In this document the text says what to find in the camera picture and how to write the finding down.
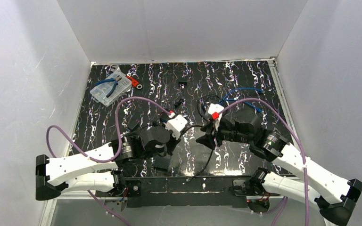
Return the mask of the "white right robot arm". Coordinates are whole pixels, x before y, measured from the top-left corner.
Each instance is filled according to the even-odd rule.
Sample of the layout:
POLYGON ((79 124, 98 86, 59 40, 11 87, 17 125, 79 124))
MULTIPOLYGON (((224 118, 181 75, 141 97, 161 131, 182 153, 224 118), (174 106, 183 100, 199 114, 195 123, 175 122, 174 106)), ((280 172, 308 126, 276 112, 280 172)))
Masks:
POLYGON ((274 130, 265 129, 259 116, 248 109, 237 113, 233 122, 223 118, 223 106, 211 104, 205 115, 208 123, 197 142, 216 148, 223 141, 248 144, 261 159, 291 172, 297 180, 284 178, 265 168, 258 168, 250 179, 231 187, 236 196, 277 194, 306 203, 327 221, 345 226, 362 192, 362 182, 345 179, 326 170, 274 130))

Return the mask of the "grey ribbed network switch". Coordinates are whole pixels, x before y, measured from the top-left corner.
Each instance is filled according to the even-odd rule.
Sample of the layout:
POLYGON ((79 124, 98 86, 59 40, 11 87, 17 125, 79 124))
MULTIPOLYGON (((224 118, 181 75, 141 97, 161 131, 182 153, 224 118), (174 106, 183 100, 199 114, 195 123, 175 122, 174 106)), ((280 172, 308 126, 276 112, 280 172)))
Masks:
POLYGON ((160 156, 157 155, 153 158, 152 167, 155 170, 161 171, 161 172, 168 172, 170 169, 170 163, 171 163, 171 156, 160 156))

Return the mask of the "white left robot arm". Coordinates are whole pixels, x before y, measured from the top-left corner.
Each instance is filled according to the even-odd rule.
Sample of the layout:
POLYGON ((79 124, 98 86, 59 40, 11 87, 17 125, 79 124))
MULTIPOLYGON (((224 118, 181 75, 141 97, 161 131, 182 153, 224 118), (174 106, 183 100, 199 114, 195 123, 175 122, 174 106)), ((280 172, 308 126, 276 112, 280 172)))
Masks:
POLYGON ((133 131, 101 147, 68 157, 36 157, 35 199, 46 201, 72 191, 95 190, 125 196, 122 167, 144 158, 169 157, 181 138, 162 126, 133 131))

